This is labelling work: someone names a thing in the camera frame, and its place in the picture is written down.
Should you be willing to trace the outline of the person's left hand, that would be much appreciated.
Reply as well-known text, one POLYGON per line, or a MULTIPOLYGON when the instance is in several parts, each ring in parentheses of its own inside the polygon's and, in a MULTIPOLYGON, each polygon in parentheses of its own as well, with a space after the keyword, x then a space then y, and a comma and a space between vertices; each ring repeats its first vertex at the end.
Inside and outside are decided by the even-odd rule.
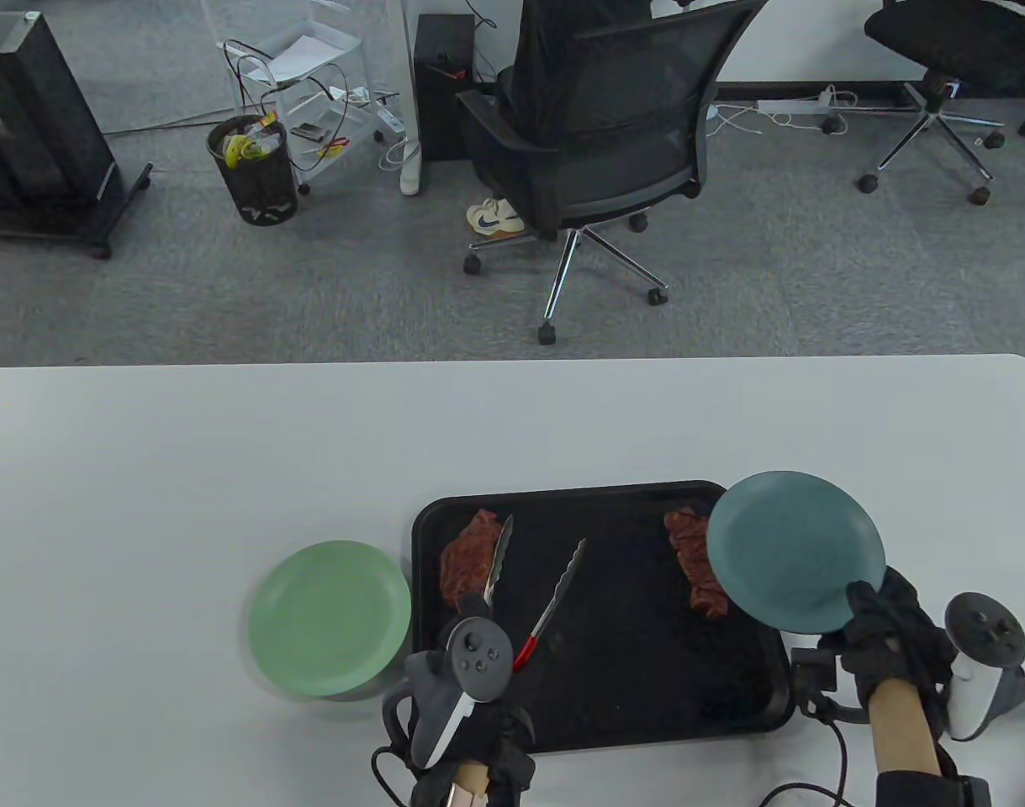
POLYGON ((447 749, 454 764, 448 804, 520 806, 536 772, 536 732, 527 702, 527 672, 512 672, 497 699, 473 707, 447 749))

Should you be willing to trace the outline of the person's right hand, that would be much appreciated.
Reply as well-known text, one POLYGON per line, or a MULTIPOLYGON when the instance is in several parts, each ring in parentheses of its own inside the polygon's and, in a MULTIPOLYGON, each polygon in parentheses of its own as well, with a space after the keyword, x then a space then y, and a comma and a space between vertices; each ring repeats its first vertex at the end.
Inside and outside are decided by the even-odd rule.
POLYGON ((915 587, 893 567, 886 568, 880 588, 853 582, 846 596, 852 618, 818 646, 838 653, 842 668, 854 677, 859 707, 869 709, 881 683, 900 680, 916 688, 933 733, 943 733, 958 656, 947 631, 922 610, 915 587))

